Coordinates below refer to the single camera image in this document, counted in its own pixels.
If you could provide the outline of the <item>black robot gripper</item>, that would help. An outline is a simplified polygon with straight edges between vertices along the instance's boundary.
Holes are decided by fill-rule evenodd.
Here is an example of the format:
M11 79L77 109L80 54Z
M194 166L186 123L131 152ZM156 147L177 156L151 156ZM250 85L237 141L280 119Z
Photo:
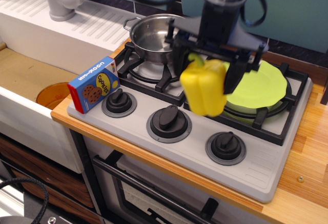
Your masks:
M172 48L174 73L180 77L191 52L229 62L224 94L234 92L247 70L257 69L268 51L267 43L245 32L238 22L242 6L220 6L206 2L200 17L169 20L165 39Z

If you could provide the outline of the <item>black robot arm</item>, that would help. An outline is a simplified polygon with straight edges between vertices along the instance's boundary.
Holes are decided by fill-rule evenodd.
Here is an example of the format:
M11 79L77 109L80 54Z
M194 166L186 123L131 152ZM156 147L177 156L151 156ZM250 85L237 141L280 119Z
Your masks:
M260 25L265 20L250 22L244 17L246 0L204 0L200 17L175 19L169 22L166 42L173 47L175 71L181 75L185 65L183 51L191 50L210 56L222 56L230 62L224 81L224 92L233 93L243 75L258 70L259 61L268 45L246 33L238 23L242 19L248 27ZM260 0L263 11L267 3Z

